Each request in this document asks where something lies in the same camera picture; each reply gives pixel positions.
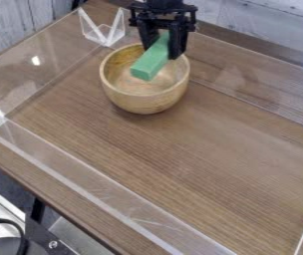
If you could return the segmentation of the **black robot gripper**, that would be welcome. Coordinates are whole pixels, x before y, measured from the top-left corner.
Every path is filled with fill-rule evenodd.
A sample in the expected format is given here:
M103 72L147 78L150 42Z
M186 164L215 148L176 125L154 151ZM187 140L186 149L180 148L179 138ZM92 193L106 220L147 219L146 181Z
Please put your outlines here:
M168 26L168 58L176 60L186 51L187 32L195 31L195 5L183 0L135 0L131 11L130 25L139 28L140 38L147 50L159 38L158 28Z

